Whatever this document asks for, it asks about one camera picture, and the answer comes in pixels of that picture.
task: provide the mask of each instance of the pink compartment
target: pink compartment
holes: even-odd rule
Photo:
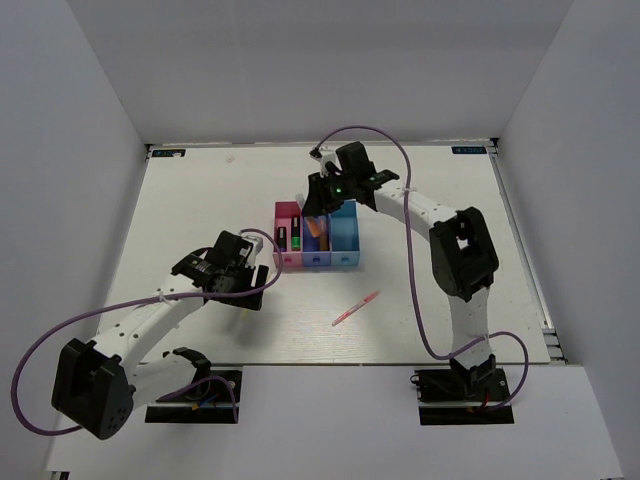
[[[276,213],[273,227],[273,238],[277,239],[278,227],[287,229],[287,251],[282,252],[284,261],[283,268],[301,268],[302,267],[302,227],[300,228],[300,250],[291,250],[291,218],[300,217],[300,207],[297,202],[276,202]],[[273,252],[273,261],[278,266],[278,254]]]

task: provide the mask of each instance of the pink pen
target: pink pen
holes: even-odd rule
[[[369,303],[371,300],[373,300],[374,298],[376,298],[378,295],[380,295],[380,291],[376,291],[373,292],[371,295],[369,295],[368,297],[363,298],[362,300],[360,300],[358,303],[356,303],[353,307],[351,307],[349,310],[347,310],[346,312],[344,312],[342,315],[340,315],[338,318],[336,318],[333,323],[331,324],[332,327],[335,327],[336,325],[338,325],[340,322],[342,322],[345,318],[347,318],[348,316],[350,316],[352,313],[357,312],[358,310],[360,310],[362,307],[364,307],[367,303]]]

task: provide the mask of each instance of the green marker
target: green marker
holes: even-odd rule
[[[300,250],[300,217],[291,217],[291,250]]]

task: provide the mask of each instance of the white wall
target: white wall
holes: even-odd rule
[[[54,324],[101,304],[144,173],[144,147],[64,0],[0,4],[0,451],[4,478],[39,478],[49,440],[13,417],[19,356]],[[27,366],[20,398],[54,427],[60,346]]]
[[[577,0],[500,141],[570,360],[640,478],[640,3]]]
[[[147,143],[507,124],[571,0],[69,0]]]

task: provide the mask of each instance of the wire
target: wire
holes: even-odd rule
[[[278,247],[278,244],[276,243],[276,241],[271,237],[271,235],[269,235],[268,233],[266,233],[266,232],[264,232],[262,230],[259,230],[257,228],[245,228],[243,230],[240,230],[240,233],[257,233],[258,235],[262,235],[263,237],[265,237],[267,240],[269,240],[273,244],[274,251],[278,255],[278,265],[277,265],[276,275],[273,277],[273,279],[270,282],[266,283],[265,285],[263,285],[261,287],[252,288],[251,290],[247,290],[245,292],[236,292],[236,293],[206,293],[206,292],[202,292],[202,293],[195,293],[195,292],[194,293],[173,293],[173,294],[170,294],[170,295],[165,295],[164,298],[166,300],[180,300],[180,299],[183,299],[183,298],[218,299],[218,298],[247,297],[249,295],[254,295],[256,293],[260,293],[260,292],[266,290],[267,288],[270,288],[274,283],[276,283],[278,281],[278,279],[280,278],[280,275],[282,274],[282,265],[284,264],[284,262],[282,260],[282,253],[280,252],[280,248]],[[158,303],[160,301],[161,300],[156,295],[156,296],[153,296],[153,297],[140,298],[138,300],[131,300],[129,302],[118,303],[118,304],[115,304],[115,305],[109,305],[108,307],[97,308],[95,310],[91,310],[89,312],[85,312],[85,313],[82,313],[80,315],[76,315],[75,317],[72,317],[72,318],[70,318],[68,320],[65,320],[64,322],[56,325],[51,330],[49,330],[46,333],[44,333],[40,338],[38,338],[33,343],[33,345],[31,345],[27,349],[25,354],[22,356],[22,358],[18,362],[18,366],[16,367],[16,370],[13,373],[13,378],[11,379],[11,407],[13,408],[13,413],[15,414],[16,418],[18,419],[18,421],[22,424],[22,426],[24,428],[26,428],[27,430],[29,430],[30,432],[33,432],[33,433],[35,433],[37,435],[42,435],[44,437],[56,437],[56,436],[59,436],[59,435],[66,435],[67,433],[73,433],[73,432],[77,432],[78,430],[82,430],[82,427],[80,425],[77,425],[75,427],[65,428],[65,429],[62,429],[62,430],[45,430],[45,429],[37,427],[33,423],[31,423],[24,416],[24,413],[22,412],[22,409],[20,408],[20,402],[18,400],[18,384],[20,382],[20,376],[22,375],[22,371],[24,370],[25,365],[29,361],[29,358],[31,358],[33,353],[38,349],[38,347],[40,347],[40,345],[42,345],[49,337],[51,337],[52,335],[56,334],[57,332],[59,332],[63,328],[68,327],[69,325],[73,325],[74,323],[77,323],[77,322],[79,322],[81,320],[86,320],[87,318],[91,318],[91,317],[94,317],[96,315],[101,315],[103,313],[113,312],[115,310],[121,310],[123,308],[135,307],[135,306],[138,306],[138,305],[150,305],[152,303]],[[184,391],[191,390],[193,387],[198,386],[201,383],[204,383],[204,382],[209,381],[209,380],[220,380],[219,378],[214,378],[214,377],[207,377],[207,378],[204,378],[202,380],[198,380],[197,382],[194,382],[191,385],[187,385],[186,387],[184,387]],[[230,392],[231,392],[231,403],[234,405],[234,416],[235,416],[236,421],[237,421],[237,413],[235,411],[235,398],[233,396],[233,389],[231,389]],[[169,395],[173,396],[174,394],[178,395],[178,393],[176,393],[176,392],[170,393]]]
[[[478,337],[475,340],[470,341],[466,345],[458,348],[457,350],[451,353],[448,353],[447,355],[439,355],[433,350],[433,348],[431,347],[431,344],[429,343],[429,339],[427,338],[427,335],[424,331],[422,314],[420,313],[420,303],[418,299],[415,266],[413,261],[413,240],[411,239],[411,216],[409,215],[409,191],[411,188],[411,161],[409,160],[409,155],[407,154],[407,151],[404,149],[404,147],[400,145],[400,142],[398,142],[394,137],[384,132],[383,130],[380,130],[379,128],[369,127],[367,125],[348,125],[346,127],[338,128],[328,133],[322,140],[318,142],[315,148],[319,150],[324,142],[329,140],[331,137],[333,137],[337,133],[344,132],[346,130],[368,130],[371,132],[376,132],[382,135],[383,137],[386,137],[391,143],[393,143],[396,147],[398,147],[398,150],[400,150],[400,153],[402,154],[404,161],[407,164],[407,180],[405,182],[405,190],[407,193],[404,195],[404,225],[405,225],[405,231],[407,236],[407,260],[409,264],[409,287],[411,290],[411,301],[413,303],[413,311],[415,312],[416,323],[418,324],[418,331],[420,332],[420,338],[422,338],[422,343],[424,344],[424,348],[427,350],[427,352],[429,352],[429,355],[431,355],[433,358],[435,358],[436,360],[449,360],[451,358],[457,357],[461,353],[466,352],[470,348],[476,346],[478,343],[483,342],[485,340],[485,337]],[[506,332],[506,331],[499,331],[499,332],[492,333],[491,335],[489,335],[489,338],[496,338],[501,336],[511,337],[520,344],[520,347],[522,347],[522,352],[524,354],[524,368],[522,370],[522,378],[520,379],[520,383],[518,383],[518,386],[511,393],[511,395],[509,395],[502,402],[498,403],[493,407],[488,408],[487,410],[495,410],[495,409],[501,408],[506,404],[508,404],[511,400],[513,400],[514,397],[518,394],[518,392],[520,392],[520,390],[522,389],[522,386],[524,385],[524,382],[526,381],[527,375],[529,373],[529,352],[524,342],[520,339],[520,337],[518,337],[514,333]]]

